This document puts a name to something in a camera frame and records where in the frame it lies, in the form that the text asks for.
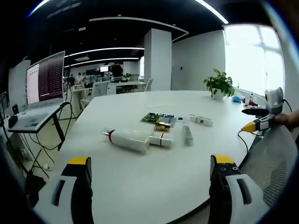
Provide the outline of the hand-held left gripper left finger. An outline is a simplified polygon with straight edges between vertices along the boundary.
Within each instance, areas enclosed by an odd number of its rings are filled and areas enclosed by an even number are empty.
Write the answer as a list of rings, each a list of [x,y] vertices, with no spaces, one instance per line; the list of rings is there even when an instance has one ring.
[[[74,157],[39,192],[35,213],[46,224],[92,224],[91,157]]]

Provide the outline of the person's right hand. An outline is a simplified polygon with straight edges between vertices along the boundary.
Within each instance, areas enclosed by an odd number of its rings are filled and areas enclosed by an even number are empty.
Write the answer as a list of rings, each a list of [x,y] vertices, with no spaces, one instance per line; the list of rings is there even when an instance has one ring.
[[[291,114],[278,114],[275,116],[275,123],[293,130],[299,127],[299,111],[292,112]]]

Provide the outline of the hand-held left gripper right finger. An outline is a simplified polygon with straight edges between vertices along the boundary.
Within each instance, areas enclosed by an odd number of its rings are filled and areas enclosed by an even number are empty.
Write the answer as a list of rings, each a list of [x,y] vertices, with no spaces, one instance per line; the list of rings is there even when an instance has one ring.
[[[211,155],[210,224],[255,224],[270,207],[262,189],[228,156]]]

